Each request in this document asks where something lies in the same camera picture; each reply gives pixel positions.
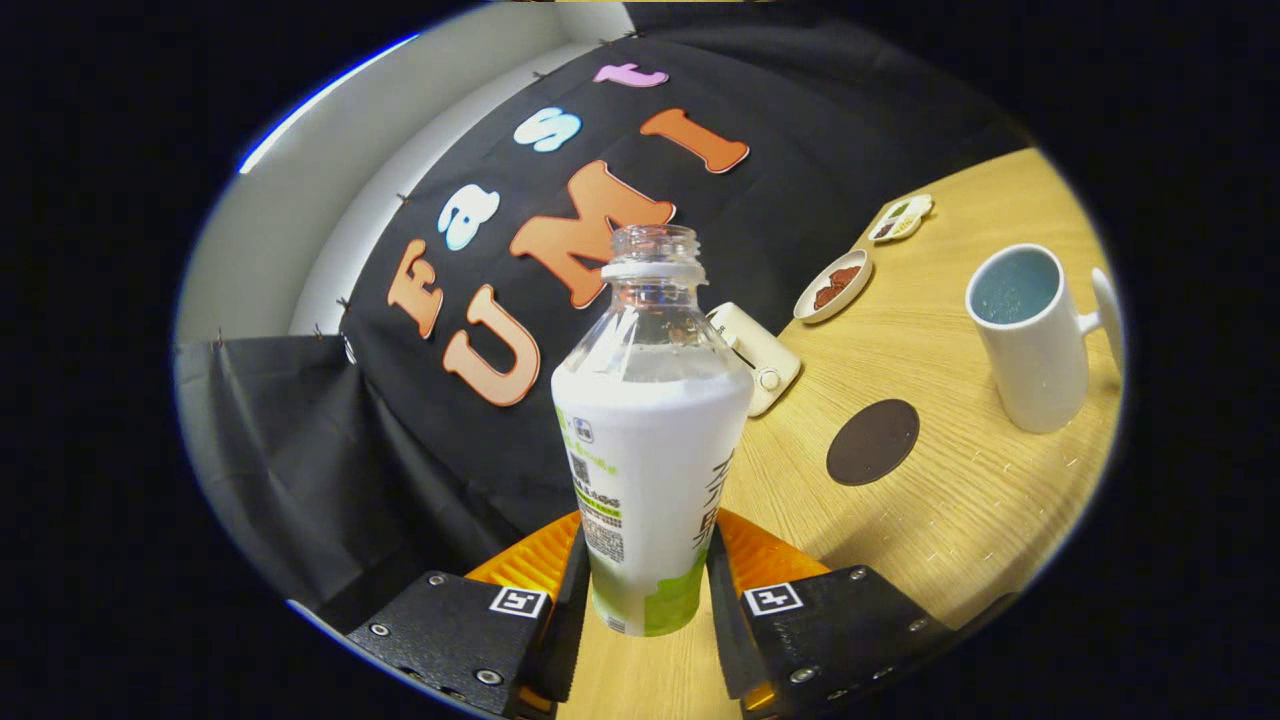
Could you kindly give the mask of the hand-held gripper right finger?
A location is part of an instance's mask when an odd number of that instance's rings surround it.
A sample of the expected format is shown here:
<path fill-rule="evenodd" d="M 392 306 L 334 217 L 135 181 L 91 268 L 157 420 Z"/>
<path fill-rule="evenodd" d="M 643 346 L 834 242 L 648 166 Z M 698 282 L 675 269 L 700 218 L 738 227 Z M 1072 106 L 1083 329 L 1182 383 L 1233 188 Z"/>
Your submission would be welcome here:
<path fill-rule="evenodd" d="M 956 633 L 876 569 L 827 568 L 721 510 L 707 555 L 724 685 L 745 719 L 835 719 Z"/>

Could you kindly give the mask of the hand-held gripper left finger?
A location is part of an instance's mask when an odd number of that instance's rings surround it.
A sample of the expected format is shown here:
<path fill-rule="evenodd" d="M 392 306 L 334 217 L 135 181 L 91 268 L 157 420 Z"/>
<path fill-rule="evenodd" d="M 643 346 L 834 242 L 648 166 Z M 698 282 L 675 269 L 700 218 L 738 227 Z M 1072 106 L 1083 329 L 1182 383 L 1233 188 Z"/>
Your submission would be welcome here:
<path fill-rule="evenodd" d="M 589 596 L 585 527 L 570 512 L 472 571 L 428 571 L 346 643 L 480 719 L 553 719 L 573 684 Z"/>

